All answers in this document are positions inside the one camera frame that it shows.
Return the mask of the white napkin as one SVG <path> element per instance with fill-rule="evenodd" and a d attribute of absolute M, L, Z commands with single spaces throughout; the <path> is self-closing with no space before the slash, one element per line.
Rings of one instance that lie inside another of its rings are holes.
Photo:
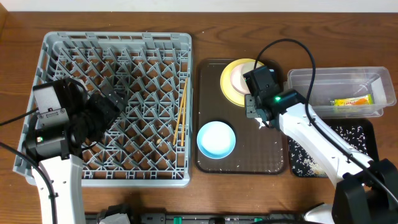
<path fill-rule="evenodd" d="M 262 118 L 254 118 L 258 123 L 259 123 L 259 129 L 265 127 L 265 128 L 270 128 L 269 122 L 268 121 L 263 121 Z"/>

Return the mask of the light blue bowl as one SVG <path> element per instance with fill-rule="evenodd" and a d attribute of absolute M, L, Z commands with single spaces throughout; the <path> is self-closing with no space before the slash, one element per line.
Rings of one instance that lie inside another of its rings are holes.
<path fill-rule="evenodd" d="M 204 124 L 197 134 L 199 151 L 210 159 L 223 159 L 236 145 L 236 135 L 231 126 L 221 121 Z"/>

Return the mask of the wooden chopstick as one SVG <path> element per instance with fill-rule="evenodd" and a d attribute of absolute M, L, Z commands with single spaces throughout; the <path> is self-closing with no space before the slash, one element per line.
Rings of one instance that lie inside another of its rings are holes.
<path fill-rule="evenodd" d="M 181 146 L 183 147 L 185 145 L 185 118 L 186 118 L 186 105 L 187 105 L 187 92 L 185 93 L 184 96 L 184 101 L 183 101 L 183 108 L 182 108 L 182 135 L 181 135 Z"/>
<path fill-rule="evenodd" d="M 182 115 L 183 105 L 184 105 L 184 102 L 185 102 L 185 95 L 186 95 L 186 92 L 187 92 L 186 91 L 187 82 L 188 82 L 188 77 L 185 78 L 184 88 L 183 88 L 183 95 L 182 95 L 182 98 L 181 98 L 180 107 L 178 109 L 177 124 L 176 124 L 175 131 L 174 131 L 173 145 L 176 145 L 176 143 L 177 143 L 178 126 L 180 124 L 180 118 L 181 118 L 181 115 Z"/>

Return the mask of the green orange snack wrapper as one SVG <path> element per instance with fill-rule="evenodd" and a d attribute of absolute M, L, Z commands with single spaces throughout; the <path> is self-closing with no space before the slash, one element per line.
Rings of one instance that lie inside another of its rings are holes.
<path fill-rule="evenodd" d="M 342 98 L 331 100 L 332 106 L 354 106 L 354 105 L 373 105 L 373 98 L 371 94 L 357 96 L 352 98 Z"/>

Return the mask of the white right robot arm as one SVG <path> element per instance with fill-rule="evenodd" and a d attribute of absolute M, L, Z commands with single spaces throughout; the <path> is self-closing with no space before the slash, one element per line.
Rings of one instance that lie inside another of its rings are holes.
<path fill-rule="evenodd" d="M 297 91 L 245 95 L 248 118 L 259 118 L 307 151 L 335 187 L 333 203 L 317 205 L 303 223 L 397 223 L 397 167 L 374 161 L 336 134 Z"/>

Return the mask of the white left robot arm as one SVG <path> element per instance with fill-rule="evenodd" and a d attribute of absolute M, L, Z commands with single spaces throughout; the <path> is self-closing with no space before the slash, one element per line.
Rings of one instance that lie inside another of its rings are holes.
<path fill-rule="evenodd" d="M 39 191 L 43 223 L 85 223 L 81 175 L 84 143 L 98 143 L 127 104 L 112 86 L 89 93 L 64 78 L 32 89 L 37 111 L 24 140 Z"/>

